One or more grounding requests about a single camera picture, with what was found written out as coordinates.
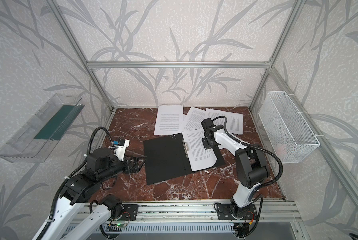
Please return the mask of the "beige black ring binder folder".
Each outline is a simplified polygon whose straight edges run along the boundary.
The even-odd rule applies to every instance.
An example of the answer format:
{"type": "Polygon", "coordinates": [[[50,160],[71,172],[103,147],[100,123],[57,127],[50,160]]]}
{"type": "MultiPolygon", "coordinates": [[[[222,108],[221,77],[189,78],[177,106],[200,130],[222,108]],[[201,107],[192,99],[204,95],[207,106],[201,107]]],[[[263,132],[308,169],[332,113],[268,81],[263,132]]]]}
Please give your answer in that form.
{"type": "MultiPolygon", "coordinates": [[[[211,168],[225,165],[225,160],[219,147],[215,147],[212,150],[217,157],[217,161],[211,168]]],[[[182,133],[144,141],[144,153],[147,158],[147,185],[195,173],[190,167],[182,133]]]]}

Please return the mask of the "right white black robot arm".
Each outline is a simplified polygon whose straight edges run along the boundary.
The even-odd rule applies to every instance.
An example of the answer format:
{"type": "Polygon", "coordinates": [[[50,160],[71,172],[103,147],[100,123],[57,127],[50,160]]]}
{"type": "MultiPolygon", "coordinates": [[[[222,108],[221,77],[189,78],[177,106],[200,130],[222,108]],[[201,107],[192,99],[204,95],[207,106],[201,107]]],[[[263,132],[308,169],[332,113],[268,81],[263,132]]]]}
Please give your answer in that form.
{"type": "Polygon", "coordinates": [[[219,116],[214,119],[202,120],[204,130],[203,146],[206,150],[222,146],[235,157],[238,188],[231,199],[231,212],[237,217],[254,202],[253,196],[258,190],[275,184],[283,174],[283,164],[280,158],[273,152],[258,145],[245,142],[227,128],[227,117],[219,116]],[[265,180],[270,176],[269,166],[265,155],[273,157],[279,167],[277,175],[270,181],[265,180]]]}

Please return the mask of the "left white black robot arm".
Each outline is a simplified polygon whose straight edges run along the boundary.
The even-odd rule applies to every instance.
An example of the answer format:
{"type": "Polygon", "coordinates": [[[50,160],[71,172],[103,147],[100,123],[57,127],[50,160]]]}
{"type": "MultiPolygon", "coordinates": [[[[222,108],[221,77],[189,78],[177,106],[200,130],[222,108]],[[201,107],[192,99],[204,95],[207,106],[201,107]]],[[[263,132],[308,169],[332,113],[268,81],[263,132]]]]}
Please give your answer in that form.
{"type": "Polygon", "coordinates": [[[67,235],[65,231],[80,210],[101,188],[102,183],[125,173],[137,174],[146,162],[145,157],[121,160],[113,148],[100,148],[87,154],[83,171],[68,177],[57,191],[49,218],[35,234],[35,240],[85,240],[97,227],[110,219],[119,219],[124,211],[122,200],[109,195],[67,235]]]}

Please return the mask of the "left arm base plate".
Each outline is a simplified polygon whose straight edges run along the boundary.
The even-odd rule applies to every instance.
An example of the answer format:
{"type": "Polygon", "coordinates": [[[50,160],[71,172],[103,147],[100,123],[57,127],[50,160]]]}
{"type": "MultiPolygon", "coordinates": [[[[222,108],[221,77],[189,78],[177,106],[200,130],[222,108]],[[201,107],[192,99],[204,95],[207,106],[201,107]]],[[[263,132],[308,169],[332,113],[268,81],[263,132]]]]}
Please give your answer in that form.
{"type": "Polygon", "coordinates": [[[126,204],[117,205],[111,209],[111,221],[135,221],[137,218],[139,205],[126,204]]]}

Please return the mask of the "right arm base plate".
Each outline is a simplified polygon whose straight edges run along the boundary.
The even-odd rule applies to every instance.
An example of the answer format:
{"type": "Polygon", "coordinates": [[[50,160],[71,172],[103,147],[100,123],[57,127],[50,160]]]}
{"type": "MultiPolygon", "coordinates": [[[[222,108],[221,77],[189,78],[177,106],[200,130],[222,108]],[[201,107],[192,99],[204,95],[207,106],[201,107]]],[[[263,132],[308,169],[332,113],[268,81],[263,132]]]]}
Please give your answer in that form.
{"type": "Polygon", "coordinates": [[[218,220],[243,220],[253,222],[257,219],[255,204],[249,204],[243,208],[231,204],[215,203],[213,205],[218,220]]]}

